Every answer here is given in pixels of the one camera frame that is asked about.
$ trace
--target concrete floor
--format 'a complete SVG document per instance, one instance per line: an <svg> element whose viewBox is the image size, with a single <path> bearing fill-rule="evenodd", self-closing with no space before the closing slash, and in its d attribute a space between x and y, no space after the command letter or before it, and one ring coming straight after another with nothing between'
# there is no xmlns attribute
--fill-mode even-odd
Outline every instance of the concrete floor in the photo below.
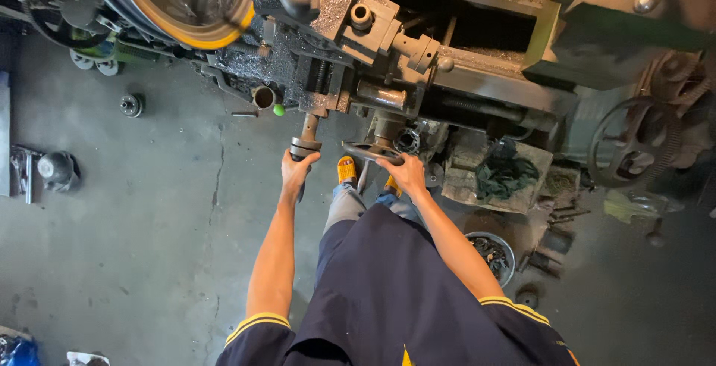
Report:
<svg viewBox="0 0 716 366"><path fill-rule="evenodd" d="M227 112L246 103L188 65L127 66L105 77L36 36L23 40L13 81L13 141L70 151L83 186L38 192L32 206L0 200L0 325L33 334L44 365L62 365L67 350L102 352L113 365L212 365L244 317L279 161L302 115L234 118ZM128 91L147 96L143 117L120 113ZM296 215L294 328L313 290L339 141L361 139L365 126L335 113L320 126L324 159ZM713 363L716 221L705 207L669 214L667 245L655 249L602 215L602 197L585 199L594 212L574 226L563 279L528 270L506 294L538 284L538 310L583 365ZM474 231L474 208L440 201ZM508 237L519 240L515 230Z"/></svg>

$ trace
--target handwheel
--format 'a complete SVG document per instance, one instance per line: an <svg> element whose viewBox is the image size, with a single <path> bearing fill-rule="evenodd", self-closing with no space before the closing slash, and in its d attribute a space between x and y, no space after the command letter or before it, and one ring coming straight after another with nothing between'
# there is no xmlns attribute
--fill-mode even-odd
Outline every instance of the handwheel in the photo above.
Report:
<svg viewBox="0 0 716 366"><path fill-rule="evenodd" d="M610 127L614 120L622 122L618 134ZM612 159L600 168L599 147L607 143L614 146ZM680 147L681 123L674 110L649 96L635 97L616 105L599 123L587 151L587 167L598 185L641 186L664 172Z"/></svg>
<svg viewBox="0 0 716 366"><path fill-rule="evenodd" d="M394 166L400 166L405 162L400 157L400 152L383 145L345 141L341 142L341 144L343 145L343 150L355 158L370 160L371 162L375 162L376 159L385 159Z"/></svg>

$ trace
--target metal bowl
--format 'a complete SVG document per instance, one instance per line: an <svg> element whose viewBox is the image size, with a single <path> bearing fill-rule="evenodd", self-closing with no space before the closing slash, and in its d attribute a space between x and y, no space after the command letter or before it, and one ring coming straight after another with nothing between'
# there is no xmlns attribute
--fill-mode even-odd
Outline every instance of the metal bowl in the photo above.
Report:
<svg viewBox="0 0 716 366"><path fill-rule="evenodd" d="M516 267L515 253L512 251L512 248L510 247L510 245L507 244L505 239L501 238L500 236L495 235L493 233L488 233L488 232L471 232L471 233L466 234L465 237L466 238L484 237L484 238L490 239L491 241L500 243L502 248L505 250L505 257L507 257L506 259L509 262L508 268L506 268L506 269L503 268L500 270L500 279L498 282L500 283L500 288L504 288L507 285L507 283L510 281L510 279L512 279L512 276L515 274L515 267Z"/></svg>

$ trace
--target green cloth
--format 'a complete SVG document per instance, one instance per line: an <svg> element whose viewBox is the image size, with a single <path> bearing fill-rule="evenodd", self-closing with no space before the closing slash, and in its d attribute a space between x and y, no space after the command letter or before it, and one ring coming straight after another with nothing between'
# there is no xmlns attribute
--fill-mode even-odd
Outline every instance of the green cloth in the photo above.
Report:
<svg viewBox="0 0 716 366"><path fill-rule="evenodd" d="M475 170L475 176L478 199L507 200L515 191L536 183L539 171L526 159L489 156Z"/></svg>

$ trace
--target floor crack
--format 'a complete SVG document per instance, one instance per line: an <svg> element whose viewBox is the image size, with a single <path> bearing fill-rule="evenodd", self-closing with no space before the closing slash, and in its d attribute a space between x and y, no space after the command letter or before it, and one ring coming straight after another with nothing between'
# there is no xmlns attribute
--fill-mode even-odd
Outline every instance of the floor crack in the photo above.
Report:
<svg viewBox="0 0 716 366"><path fill-rule="evenodd" d="M223 126L219 124L219 141L221 142L221 164L219 165L219 170L216 172L216 186L214 187L214 195L211 198L211 212L209 213L209 226L211 226L211 217L214 215L214 210L216 209L216 204L219 201L219 178L221 177L221 169L223 169L223 163L224 163L224 153L226 149L223 145Z"/></svg>
<svg viewBox="0 0 716 366"><path fill-rule="evenodd" d="M209 360L209 344L214 340L214 336L211 334L211 325L216 322L216 318L219 315L219 306L221 303L219 299L219 295L216 295L216 312L214 313L214 320L209 323L209 331L207 331L207 334L209 334L209 341L207 341L204 345L204 352L206 353L206 356L204 357L202 365L206 365L206 361Z"/></svg>

